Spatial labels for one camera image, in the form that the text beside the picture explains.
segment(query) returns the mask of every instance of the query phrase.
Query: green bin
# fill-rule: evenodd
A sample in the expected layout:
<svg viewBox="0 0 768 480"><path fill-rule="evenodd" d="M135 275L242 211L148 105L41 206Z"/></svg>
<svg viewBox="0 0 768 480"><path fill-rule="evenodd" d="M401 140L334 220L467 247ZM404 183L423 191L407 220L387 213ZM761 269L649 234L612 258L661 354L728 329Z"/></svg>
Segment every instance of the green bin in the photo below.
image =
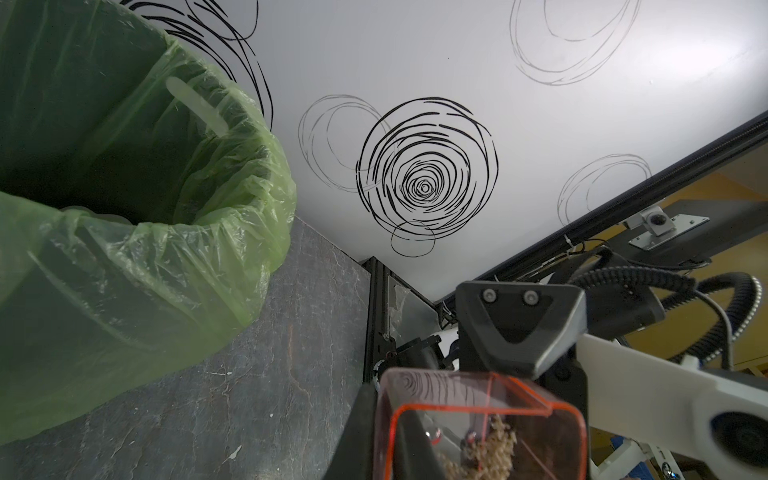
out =
<svg viewBox="0 0 768 480"><path fill-rule="evenodd" d="M116 3L0 2L0 92L2 444L253 322L296 188L257 104Z"/></svg>

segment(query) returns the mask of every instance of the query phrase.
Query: trash can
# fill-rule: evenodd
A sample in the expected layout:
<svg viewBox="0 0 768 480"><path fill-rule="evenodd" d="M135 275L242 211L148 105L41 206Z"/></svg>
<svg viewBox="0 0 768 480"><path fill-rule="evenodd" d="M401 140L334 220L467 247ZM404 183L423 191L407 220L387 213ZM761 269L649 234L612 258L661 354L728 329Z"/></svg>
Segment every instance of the trash can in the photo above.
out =
<svg viewBox="0 0 768 480"><path fill-rule="evenodd" d="M296 188L257 104L116 3L0 3L0 71L2 444L253 322Z"/></svg>

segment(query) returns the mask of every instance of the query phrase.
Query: green trash bag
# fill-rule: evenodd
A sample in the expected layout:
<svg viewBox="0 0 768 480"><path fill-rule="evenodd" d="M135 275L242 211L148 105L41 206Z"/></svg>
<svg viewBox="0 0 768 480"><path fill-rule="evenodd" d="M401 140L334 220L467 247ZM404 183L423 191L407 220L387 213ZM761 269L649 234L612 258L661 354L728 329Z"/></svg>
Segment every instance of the green trash bag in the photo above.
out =
<svg viewBox="0 0 768 480"><path fill-rule="evenodd" d="M257 104L120 5L0 2L0 72L2 444L253 322L296 188Z"/></svg>

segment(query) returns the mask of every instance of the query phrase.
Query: orange transparent container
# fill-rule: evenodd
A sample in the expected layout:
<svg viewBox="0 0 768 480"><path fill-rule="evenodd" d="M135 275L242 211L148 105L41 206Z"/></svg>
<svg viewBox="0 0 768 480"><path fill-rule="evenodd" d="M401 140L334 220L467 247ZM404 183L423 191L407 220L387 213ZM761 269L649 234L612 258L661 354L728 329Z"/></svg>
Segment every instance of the orange transparent container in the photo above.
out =
<svg viewBox="0 0 768 480"><path fill-rule="evenodd" d="M391 368L384 372L380 384L374 480L398 480L402 468L396 458L407 458L404 463L414 458L431 462L443 475L451 468L446 463L482 469L481 462L472 463L467 458L467 448L474 442L486 445L499 419L516 438L508 478L585 478L588 444L584 417L574 406L533 382L493 372ZM404 446L406 429L411 439L427 446L420 451L410 449L403 457L396 449L414 444L411 441L410 447ZM413 431L418 431L418 436L414 437ZM455 473L452 477L461 478Z"/></svg>

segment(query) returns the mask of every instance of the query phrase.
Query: wire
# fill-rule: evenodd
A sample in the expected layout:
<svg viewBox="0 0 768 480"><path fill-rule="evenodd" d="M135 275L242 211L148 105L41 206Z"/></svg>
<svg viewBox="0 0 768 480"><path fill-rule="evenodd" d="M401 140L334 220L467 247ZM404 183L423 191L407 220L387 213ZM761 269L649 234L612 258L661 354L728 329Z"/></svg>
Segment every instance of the wire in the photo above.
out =
<svg viewBox="0 0 768 480"><path fill-rule="evenodd" d="M678 266L671 266L671 265L653 265L652 263L645 263L638 260L630 260L628 258L625 259L627 262L637 265L637 266L647 266L648 268L658 268L659 270L669 270L672 272L680 272L682 270L695 270L698 268L704 268L706 266L709 266L712 264L712 259L706 259L703 262L694 263L692 265L678 265Z"/></svg>
<svg viewBox="0 0 768 480"><path fill-rule="evenodd" d="M728 320L728 315L726 315L725 310L723 310L722 306L718 305L717 302L712 300L706 294L696 290L694 292L694 295L699 300L709 305L712 308L712 310L714 310L715 313L717 313L717 317L720 319L721 323L723 324L723 327L725 327L725 337L723 339L722 362L720 364L720 368L722 368L723 370L733 370L733 327L730 325L730 320Z"/></svg>

